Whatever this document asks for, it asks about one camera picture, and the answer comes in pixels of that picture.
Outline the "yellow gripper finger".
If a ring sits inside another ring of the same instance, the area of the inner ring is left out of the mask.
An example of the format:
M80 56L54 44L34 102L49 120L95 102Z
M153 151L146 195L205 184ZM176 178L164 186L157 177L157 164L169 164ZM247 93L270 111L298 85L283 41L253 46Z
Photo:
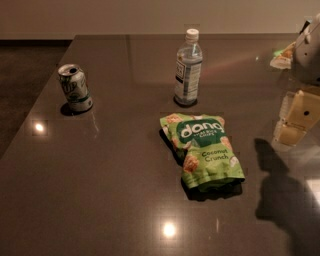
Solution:
M273 133L274 147L295 147L320 121L320 90L288 91Z

